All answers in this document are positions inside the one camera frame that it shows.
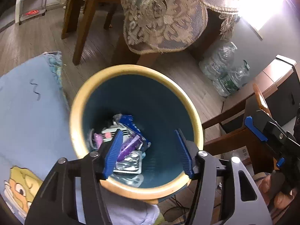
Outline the right hand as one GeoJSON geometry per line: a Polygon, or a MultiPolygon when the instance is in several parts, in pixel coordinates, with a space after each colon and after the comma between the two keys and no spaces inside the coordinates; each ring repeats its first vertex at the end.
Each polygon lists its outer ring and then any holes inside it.
{"type": "MultiPolygon", "coordinates": [[[[269,190],[273,187],[271,175],[267,175],[264,179],[259,180],[257,185],[266,205],[268,205],[271,201],[269,190]]],[[[274,197],[274,207],[280,210],[285,209],[294,200],[297,192],[297,188],[294,188],[289,194],[278,192],[274,197]]]]}

